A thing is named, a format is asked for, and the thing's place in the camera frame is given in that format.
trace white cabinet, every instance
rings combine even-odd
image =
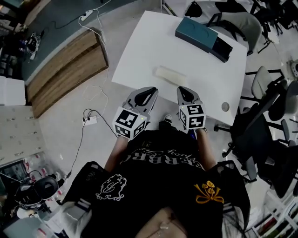
[[[0,106],[0,166],[44,149],[31,106]]]

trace black cable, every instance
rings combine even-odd
[[[64,28],[64,27],[68,26],[68,25],[69,25],[70,23],[72,23],[73,21],[79,19],[79,17],[81,17],[82,15],[84,15],[84,14],[81,14],[80,16],[77,16],[76,18],[72,19],[71,21],[69,21],[68,23],[66,23],[66,24],[64,24],[63,26],[60,26],[60,27],[57,27],[57,25],[56,25],[57,22],[56,22],[55,20],[51,21],[50,23],[54,23],[54,28],[55,28],[56,30],[59,30],[59,29],[62,29],[62,28]]]
[[[84,113],[85,113],[87,110],[90,110],[90,111],[89,111],[88,114],[87,114],[87,120],[85,120],[85,118],[84,118]],[[85,109],[84,112],[83,112],[83,120],[85,120],[85,122],[84,122],[84,125],[83,125],[83,127],[82,127],[82,137],[81,137],[81,142],[80,142],[80,145],[79,145],[79,148],[78,148],[78,152],[76,153],[76,156],[75,156],[75,160],[74,160],[74,162],[73,162],[73,165],[71,166],[71,170],[70,170],[70,172],[68,173],[68,175],[66,176],[66,178],[69,178],[69,177],[70,177],[71,172],[72,172],[72,170],[73,170],[73,167],[74,167],[74,165],[75,165],[75,162],[76,162],[76,160],[77,160],[77,158],[78,158],[79,150],[80,150],[80,147],[81,147],[81,145],[82,145],[82,141],[83,141],[84,126],[85,126],[86,122],[88,121],[88,119],[90,118],[92,112],[97,112],[98,115],[104,120],[104,122],[105,122],[105,123],[108,125],[108,127],[111,129],[112,133],[117,137],[117,135],[114,133],[113,129],[110,127],[110,125],[107,123],[107,121],[104,119],[104,117],[103,117],[98,111],[96,111],[96,110],[92,110],[92,109],[90,109],[90,108]]]
[[[43,28],[43,30],[41,32],[43,32],[43,34],[44,34],[46,29],[47,29],[47,32],[49,32],[50,31],[49,26],[50,26],[51,23],[54,23],[54,28],[56,30],[62,29],[64,27],[68,26],[70,23],[72,23],[75,20],[77,20],[78,18],[80,18],[82,15],[84,15],[84,14],[81,14],[80,16],[77,16],[76,18],[72,19],[71,21],[69,21],[68,23],[66,23],[66,24],[64,24],[63,26],[60,26],[60,27],[57,27],[57,24],[56,24],[57,22],[55,20],[50,21],[49,24],[45,28]]]
[[[28,173],[28,175],[31,174],[31,173],[34,172],[34,171],[35,171],[35,172],[38,172],[39,175],[42,177],[41,172],[39,172],[38,170],[32,170],[31,172]]]

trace person's leg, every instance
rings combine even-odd
[[[175,130],[177,131],[176,127],[171,125],[172,117],[171,115],[166,115],[163,121],[160,121],[158,124],[159,130]]]

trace teal box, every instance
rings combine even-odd
[[[190,18],[184,17],[175,31],[175,36],[210,52],[218,33]]]

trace white graphic print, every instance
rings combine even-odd
[[[139,148],[128,155],[120,164],[125,163],[130,159],[148,161],[151,164],[166,163],[168,165],[178,165],[184,163],[203,169],[202,165],[193,157],[193,155],[177,153],[176,150],[151,151],[148,148]]]
[[[115,174],[101,185],[101,192],[95,194],[96,198],[99,200],[112,199],[120,201],[124,197],[121,191],[125,185],[126,178],[123,178],[120,174]]]

